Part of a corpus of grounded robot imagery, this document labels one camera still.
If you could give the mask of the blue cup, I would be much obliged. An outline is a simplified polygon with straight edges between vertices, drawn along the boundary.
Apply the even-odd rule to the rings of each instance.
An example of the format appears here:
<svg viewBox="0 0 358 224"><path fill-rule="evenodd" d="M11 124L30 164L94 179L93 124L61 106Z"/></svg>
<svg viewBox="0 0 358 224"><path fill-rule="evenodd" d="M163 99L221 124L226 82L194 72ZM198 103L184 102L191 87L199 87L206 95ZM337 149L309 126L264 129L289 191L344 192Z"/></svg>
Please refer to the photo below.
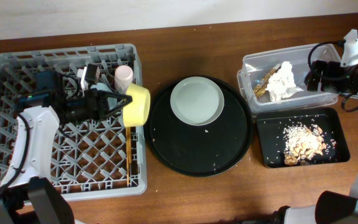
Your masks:
<svg viewBox="0 0 358 224"><path fill-rule="evenodd" d="M106 84L102 82L99 82L95 85L92 85L91 89L98 90L99 93L101 93L103 96L106 97L109 110L113 110L115 108L115 106L117 105L117 99L112 96L108 96L108 94L112 93L110 87L108 87Z"/></svg>

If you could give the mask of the yellow bowl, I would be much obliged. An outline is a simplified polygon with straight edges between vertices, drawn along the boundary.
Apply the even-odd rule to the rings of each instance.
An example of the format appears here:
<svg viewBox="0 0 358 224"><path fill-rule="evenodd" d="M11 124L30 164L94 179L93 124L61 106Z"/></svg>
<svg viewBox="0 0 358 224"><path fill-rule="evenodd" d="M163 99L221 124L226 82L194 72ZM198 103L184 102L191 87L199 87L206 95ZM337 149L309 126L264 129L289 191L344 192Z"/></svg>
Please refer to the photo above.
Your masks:
<svg viewBox="0 0 358 224"><path fill-rule="evenodd" d="M132 97L132 102L123 108L123 121L126 128L143 126L149 116L150 92L148 89L131 83L126 95Z"/></svg>

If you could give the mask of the pink cup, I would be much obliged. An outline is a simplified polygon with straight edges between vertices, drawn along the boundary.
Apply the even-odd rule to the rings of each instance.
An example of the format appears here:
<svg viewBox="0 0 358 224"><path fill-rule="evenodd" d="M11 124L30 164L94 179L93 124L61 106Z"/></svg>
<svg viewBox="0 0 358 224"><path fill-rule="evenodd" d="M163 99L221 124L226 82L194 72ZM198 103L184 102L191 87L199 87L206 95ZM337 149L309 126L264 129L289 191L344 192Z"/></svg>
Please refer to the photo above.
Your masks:
<svg viewBox="0 0 358 224"><path fill-rule="evenodd" d="M125 93L132 83L134 72L130 66L120 65L114 72L114 87L120 93Z"/></svg>

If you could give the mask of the white tissue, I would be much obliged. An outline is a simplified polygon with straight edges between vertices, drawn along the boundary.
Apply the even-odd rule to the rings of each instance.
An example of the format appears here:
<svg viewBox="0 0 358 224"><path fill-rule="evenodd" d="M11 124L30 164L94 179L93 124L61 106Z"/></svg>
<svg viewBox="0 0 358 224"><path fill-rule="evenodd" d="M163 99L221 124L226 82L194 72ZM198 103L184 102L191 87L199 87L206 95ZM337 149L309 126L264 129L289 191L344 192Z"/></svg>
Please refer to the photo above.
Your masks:
<svg viewBox="0 0 358 224"><path fill-rule="evenodd" d="M303 91L303 89L295 85L292 68L292 64L285 61L277 72L269 78L266 90L269 92L270 101L281 101Z"/></svg>

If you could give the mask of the food scraps and rice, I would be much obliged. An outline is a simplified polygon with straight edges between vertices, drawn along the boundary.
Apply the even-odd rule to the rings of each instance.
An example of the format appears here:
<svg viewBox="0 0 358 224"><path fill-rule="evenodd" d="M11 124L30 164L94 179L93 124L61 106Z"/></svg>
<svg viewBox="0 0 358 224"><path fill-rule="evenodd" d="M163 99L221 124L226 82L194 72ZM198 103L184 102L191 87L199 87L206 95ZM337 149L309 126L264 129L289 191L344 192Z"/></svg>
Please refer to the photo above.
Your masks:
<svg viewBox="0 0 358 224"><path fill-rule="evenodd" d="M326 141L328 133L317 124L297 124L284 128L284 163L286 166L308 165L315 156L328 155L336 146L336 140Z"/></svg>

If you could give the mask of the gold foil wrapper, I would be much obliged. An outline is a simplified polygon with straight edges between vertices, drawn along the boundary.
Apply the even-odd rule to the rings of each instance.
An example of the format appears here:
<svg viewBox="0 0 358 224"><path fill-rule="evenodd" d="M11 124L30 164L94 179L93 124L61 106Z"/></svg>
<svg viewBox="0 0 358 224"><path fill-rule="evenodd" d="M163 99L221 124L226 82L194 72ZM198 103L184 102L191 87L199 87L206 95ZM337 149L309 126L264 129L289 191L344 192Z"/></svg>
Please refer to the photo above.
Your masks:
<svg viewBox="0 0 358 224"><path fill-rule="evenodd" d="M267 84L269 83L270 77L280 69L281 65L277 64L274 66L254 87L253 92L255 97L260 98L265 92Z"/></svg>

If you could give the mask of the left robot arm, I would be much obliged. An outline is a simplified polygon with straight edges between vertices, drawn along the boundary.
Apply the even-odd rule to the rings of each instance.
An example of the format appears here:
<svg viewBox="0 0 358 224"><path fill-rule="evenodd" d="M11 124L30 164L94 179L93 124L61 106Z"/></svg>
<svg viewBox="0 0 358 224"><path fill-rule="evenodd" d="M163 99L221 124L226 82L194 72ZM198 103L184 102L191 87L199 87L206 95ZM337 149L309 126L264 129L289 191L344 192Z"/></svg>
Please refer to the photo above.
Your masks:
<svg viewBox="0 0 358 224"><path fill-rule="evenodd" d="M68 98L65 77L37 73L35 91L16 104L17 136L0 186L0 223L74 223L70 205L50 181L55 134L62 124L105 120L133 101L96 88Z"/></svg>

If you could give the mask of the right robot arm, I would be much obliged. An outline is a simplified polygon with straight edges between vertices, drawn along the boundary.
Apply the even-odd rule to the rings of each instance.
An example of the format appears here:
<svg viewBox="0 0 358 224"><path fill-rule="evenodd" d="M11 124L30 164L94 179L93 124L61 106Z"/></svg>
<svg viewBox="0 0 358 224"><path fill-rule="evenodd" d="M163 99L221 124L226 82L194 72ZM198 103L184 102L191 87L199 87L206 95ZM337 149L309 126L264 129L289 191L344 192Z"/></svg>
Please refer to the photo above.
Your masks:
<svg viewBox="0 0 358 224"><path fill-rule="evenodd" d="M358 98L358 38L350 31L336 45L343 47L340 62L308 61L310 72L306 77L309 91L320 89L342 95L341 107L348 99ZM323 192L316 205L279 208L270 223L358 223L358 174L349 195L332 191Z"/></svg>

